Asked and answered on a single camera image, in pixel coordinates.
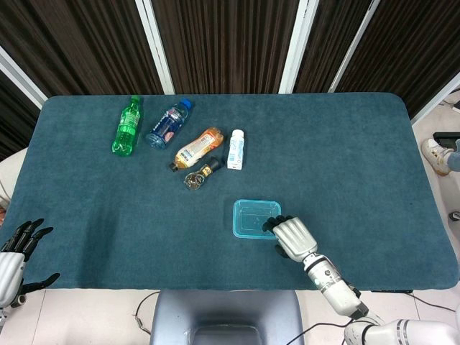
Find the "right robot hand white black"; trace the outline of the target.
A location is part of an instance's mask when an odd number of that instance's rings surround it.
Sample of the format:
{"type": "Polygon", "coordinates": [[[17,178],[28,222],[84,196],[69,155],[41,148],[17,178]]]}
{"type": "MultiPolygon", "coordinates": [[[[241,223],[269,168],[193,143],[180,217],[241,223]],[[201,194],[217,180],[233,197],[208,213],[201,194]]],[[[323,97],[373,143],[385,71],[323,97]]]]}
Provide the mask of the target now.
{"type": "Polygon", "coordinates": [[[278,240],[278,247],[284,251],[284,257],[302,262],[307,256],[316,253],[318,245],[305,224],[293,216],[270,217],[262,226],[278,240]]]}

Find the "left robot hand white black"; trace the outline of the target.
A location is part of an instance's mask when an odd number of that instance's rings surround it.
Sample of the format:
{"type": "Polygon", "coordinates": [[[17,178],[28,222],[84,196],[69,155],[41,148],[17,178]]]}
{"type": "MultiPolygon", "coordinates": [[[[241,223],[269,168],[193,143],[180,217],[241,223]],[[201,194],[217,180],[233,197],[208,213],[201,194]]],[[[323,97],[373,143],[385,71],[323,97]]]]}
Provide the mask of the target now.
{"type": "Polygon", "coordinates": [[[39,229],[43,222],[43,218],[26,221],[1,247],[1,309],[20,306],[28,293],[43,290],[60,277],[56,272],[46,280],[24,284],[24,270],[32,253],[39,241],[53,230],[52,227],[39,229]]]}

